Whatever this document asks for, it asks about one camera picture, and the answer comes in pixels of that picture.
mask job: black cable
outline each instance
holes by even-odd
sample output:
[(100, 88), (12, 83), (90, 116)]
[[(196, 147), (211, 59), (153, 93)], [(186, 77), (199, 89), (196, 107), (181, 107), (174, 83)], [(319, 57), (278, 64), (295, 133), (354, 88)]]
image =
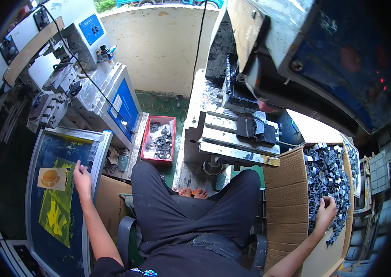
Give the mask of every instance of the black cable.
[[(88, 74), (86, 73), (85, 69), (83, 68), (83, 66), (80, 64), (80, 61), (79, 59), (73, 54), (73, 52), (71, 51), (71, 49), (68, 47), (68, 45), (66, 44), (65, 42), (65, 39), (62, 35), (62, 33), (60, 32), (60, 28), (59, 28), (59, 25), (57, 25), (57, 22), (56, 20), (54, 19), (54, 17), (51, 15), (51, 13), (48, 11), (48, 9), (43, 5), (43, 4), (39, 4), (39, 7), (43, 7), (45, 9), (45, 11), (48, 13), (49, 17), (51, 17), (51, 19), (53, 20), (54, 24), (56, 25), (56, 28), (57, 28), (57, 31), (59, 32), (59, 35), (60, 35), (60, 38), (62, 39), (63, 41), (63, 45), (64, 47), (68, 50), (68, 52), (70, 52), (71, 56), (73, 56), (77, 63), (79, 64), (80, 68), (82, 69), (83, 73), (85, 74), (85, 76), (91, 81), (91, 83), (99, 90), (99, 92), (103, 95), (103, 97), (106, 99), (106, 101), (110, 104), (111, 108), (113, 108), (116, 113), (121, 117), (121, 119), (123, 120), (123, 116), (121, 116), (121, 114), (118, 112), (118, 110), (112, 105), (111, 101), (109, 101), (109, 99), (105, 96), (105, 94), (100, 90), (99, 86), (96, 85), (96, 83), (94, 83), (94, 81), (88, 76)], [(134, 134), (134, 131), (131, 130), (131, 128), (128, 126), (128, 124), (126, 124), (126, 128), (132, 133)]]
[(207, 4), (207, 1), (205, 1), (205, 7), (203, 8), (202, 23), (200, 24), (200, 33), (198, 34), (197, 52), (195, 54), (195, 62), (194, 62), (194, 69), (193, 69), (193, 84), (191, 85), (191, 91), (189, 93), (189, 99), (190, 100), (191, 100), (191, 94), (193, 93), (193, 88), (194, 88), (194, 79), (196, 78), (196, 66), (197, 66), (197, 59), (198, 59), (198, 49), (200, 48), (200, 39), (202, 37), (203, 21), (205, 20), (205, 12), (206, 12), (206, 4)]

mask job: blue vehicle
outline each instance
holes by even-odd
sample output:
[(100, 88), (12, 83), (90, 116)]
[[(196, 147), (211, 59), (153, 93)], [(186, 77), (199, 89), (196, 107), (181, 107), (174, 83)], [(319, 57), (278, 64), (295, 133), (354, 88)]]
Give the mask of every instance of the blue vehicle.
[(193, 6), (204, 6), (211, 8), (222, 8), (223, 0), (116, 0), (117, 8), (124, 4), (138, 3), (137, 6), (150, 6), (158, 4), (188, 4)]

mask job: black shirt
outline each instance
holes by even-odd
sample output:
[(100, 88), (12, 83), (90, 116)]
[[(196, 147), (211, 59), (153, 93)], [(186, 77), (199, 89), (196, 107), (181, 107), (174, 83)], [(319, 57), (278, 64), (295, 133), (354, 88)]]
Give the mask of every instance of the black shirt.
[(90, 277), (115, 276), (261, 277), (260, 274), (251, 272), (210, 250), (187, 244), (160, 247), (154, 250), (137, 269), (126, 270), (112, 258), (99, 258), (90, 275)]

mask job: screw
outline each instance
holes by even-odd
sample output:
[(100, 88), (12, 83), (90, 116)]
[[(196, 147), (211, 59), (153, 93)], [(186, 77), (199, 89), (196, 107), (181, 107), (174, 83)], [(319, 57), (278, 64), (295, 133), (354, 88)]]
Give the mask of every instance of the screw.
[(291, 69), (295, 72), (299, 72), (303, 69), (303, 63), (300, 60), (293, 60), (291, 62)]

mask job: black pants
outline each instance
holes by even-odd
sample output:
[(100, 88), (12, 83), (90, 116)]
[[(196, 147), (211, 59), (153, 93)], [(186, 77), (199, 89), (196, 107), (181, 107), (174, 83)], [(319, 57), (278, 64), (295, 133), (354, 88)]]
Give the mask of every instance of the black pants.
[(133, 202), (138, 226), (142, 230), (143, 252), (151, 253), (166, 244), (191, 241), (200, 233), (214, 233), (244, 245), (257, 215), (260, 178), (254, 170), (243, 170), (219, 193), (209, 213), (199, 220), (188, 219), (164, 186), (150, 163), (138, 162), (132, 172)]

